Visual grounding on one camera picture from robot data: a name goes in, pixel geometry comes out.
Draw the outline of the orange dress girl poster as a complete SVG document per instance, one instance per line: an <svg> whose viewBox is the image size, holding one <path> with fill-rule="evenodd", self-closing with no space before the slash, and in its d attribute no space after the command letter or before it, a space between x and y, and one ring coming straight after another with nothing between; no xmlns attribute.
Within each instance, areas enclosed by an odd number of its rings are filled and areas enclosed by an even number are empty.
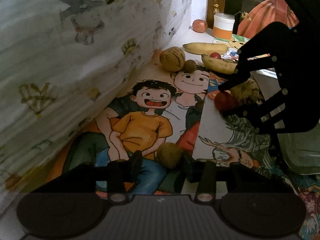
<svg viewBox="0 0 320 240"><path fill-rule="evenodd" d="M289 28L295 27L299 20L284 0L264 0L250 12L241 14L237 34L252 38L272 22L281 22Z"/></svg>

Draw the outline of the small brown kiwi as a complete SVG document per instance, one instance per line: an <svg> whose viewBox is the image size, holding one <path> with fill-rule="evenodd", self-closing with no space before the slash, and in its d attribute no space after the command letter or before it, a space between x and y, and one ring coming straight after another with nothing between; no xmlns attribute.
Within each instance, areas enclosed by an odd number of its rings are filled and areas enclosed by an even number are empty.
<svg viewBox="0 0 320 240"><path fill-rule="evenodd" d="M193 73L197 70L197 64L194 60L187 60L184 63L183 71L188 73Z"/></svg>

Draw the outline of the yellow banana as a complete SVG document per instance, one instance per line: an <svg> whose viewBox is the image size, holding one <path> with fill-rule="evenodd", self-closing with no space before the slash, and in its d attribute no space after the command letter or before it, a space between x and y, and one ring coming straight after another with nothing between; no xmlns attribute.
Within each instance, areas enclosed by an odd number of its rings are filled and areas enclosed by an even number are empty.
<svg viewBox="0 0 320 240"><path fill-rule="evenodd" d="M186 52L196 55L209 55L213 52L222 55L228 51L228 47L225 44L217 43L191 42L183 44L182 47Z"/></svg>
<svg viewBox="0 0 320 240"><path fill-rule="evenodd" d="M206 54L201 55L201 60L207 68L222 74L233 74L237 66L236 63L230 63L221 59L212 58Z"/></svg>

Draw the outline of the colourful anime drawing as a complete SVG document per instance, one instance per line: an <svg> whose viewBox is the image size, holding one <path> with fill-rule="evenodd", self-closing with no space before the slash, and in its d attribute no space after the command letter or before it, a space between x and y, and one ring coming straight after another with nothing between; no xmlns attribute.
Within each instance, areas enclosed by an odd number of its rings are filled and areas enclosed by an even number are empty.
<svg viewBox="0 0 320 240"><path fill-rule="evenodd" d="M235 63L231 59L226 59L226 60L221 59L221 60L224 60L224 61L230 62L230 63ZM222 73L213 71L211 69L209 69L209 70L212 73L210 74L210 77L209 77L208 95L213 99L213 98L215 98L216 94L219 92L218 86L221 85L222 83L224 83L225 81L227 81L227 79L230 77L231 74L222 74Z"/></svg>

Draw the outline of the striped pepino melon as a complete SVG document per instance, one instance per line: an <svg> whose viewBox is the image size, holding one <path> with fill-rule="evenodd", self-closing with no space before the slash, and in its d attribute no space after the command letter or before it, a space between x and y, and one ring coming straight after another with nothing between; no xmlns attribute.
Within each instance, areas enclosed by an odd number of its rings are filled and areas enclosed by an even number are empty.
<svg viewBox="0 0 320 240"><path fill-rule="evenodd" d="M252 78L233 87L230 92L239 105L256 103L262 99L259 86Z"/></svg>
<svg viewBox="0 0 320 240"><path fill-rule="evenodd" d="M185 53L179 47L171 47L161 52L159 61L169 72L179 72L185 64Z"/></svg>

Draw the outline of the red cherry tomato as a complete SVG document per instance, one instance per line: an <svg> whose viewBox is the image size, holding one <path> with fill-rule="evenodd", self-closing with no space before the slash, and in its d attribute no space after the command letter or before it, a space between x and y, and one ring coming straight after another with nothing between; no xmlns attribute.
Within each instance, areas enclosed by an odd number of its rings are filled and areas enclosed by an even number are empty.
<svg viewBox="0 0 320 240"><path fill-rule="evenodd" d="M228 92L219 92L214 98L214 105L218 111L225 111L234 108L236 102Z"/></svg>
<svg viewBox="0 0 320 240"><path fill-rule="evenodd" d="M221 55L217 52L211 53L210 57L215 58L215 59L221 59Z"/></svg>

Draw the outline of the white cartoon print cloth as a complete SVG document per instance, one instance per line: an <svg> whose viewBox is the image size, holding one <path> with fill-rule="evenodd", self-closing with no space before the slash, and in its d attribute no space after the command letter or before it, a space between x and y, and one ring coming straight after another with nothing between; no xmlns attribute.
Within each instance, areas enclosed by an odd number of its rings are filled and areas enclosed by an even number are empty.
<svg viewBox="0 0 320 240"><path fill-rule="evenodd" d="M1 210L93 119L193 0L1 0Z"/></svg>

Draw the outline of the orange white glass jar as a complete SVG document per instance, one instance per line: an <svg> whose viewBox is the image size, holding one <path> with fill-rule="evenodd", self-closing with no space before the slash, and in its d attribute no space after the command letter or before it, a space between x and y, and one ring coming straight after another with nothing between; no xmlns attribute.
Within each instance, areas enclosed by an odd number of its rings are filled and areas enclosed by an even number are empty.
<svg viewBox="0 0 320 240"><path fill-rule="evenodd" d="M214 15L213 36L222 40L230 40L233 33L235 17L217 12Z"/></svg>

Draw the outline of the dried yellow flower sprig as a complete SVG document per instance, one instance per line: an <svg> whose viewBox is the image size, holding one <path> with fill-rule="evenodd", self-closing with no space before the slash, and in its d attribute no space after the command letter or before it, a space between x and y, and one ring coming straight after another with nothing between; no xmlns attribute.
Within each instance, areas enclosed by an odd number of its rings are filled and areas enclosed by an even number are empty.
<svg viewBox="0 0 320 240"><path fill-rule="evenodd" d="M227 10L221 10L220 5L217 1L213 4L213 13L221 18L228 19L228 20L234 20L236 15L240 15L240 18L247 18L249 20L250 17L248 16L248 13L245 11L242 11L242 3L243 0L225 0L225 5L227 5Z"/></svg>

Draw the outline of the silver metal tray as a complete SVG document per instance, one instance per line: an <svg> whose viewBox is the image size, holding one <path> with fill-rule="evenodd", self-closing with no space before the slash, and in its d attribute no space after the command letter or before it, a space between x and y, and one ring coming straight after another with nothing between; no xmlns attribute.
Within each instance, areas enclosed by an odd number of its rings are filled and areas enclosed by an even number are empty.
<svg viewBox="0 0 320 240"><path fill-rule="evenodd" d="M279 83L275 72L252 72L265 100L276 94ZM319 174L319 125L304 133L278 134L280 149L285 163L302 175Z"/></svg>

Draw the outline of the red apple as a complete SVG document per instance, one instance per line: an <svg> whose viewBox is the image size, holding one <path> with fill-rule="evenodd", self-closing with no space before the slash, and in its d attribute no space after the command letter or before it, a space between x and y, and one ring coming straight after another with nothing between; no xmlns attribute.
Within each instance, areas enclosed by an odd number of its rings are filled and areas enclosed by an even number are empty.
<svg viewBox="0 0 320 240"><path fill-rule="evenodd" d="M192 30L197 33L204 33L208 28L208 24L204 20L195 20L192 23Z"/></svg>

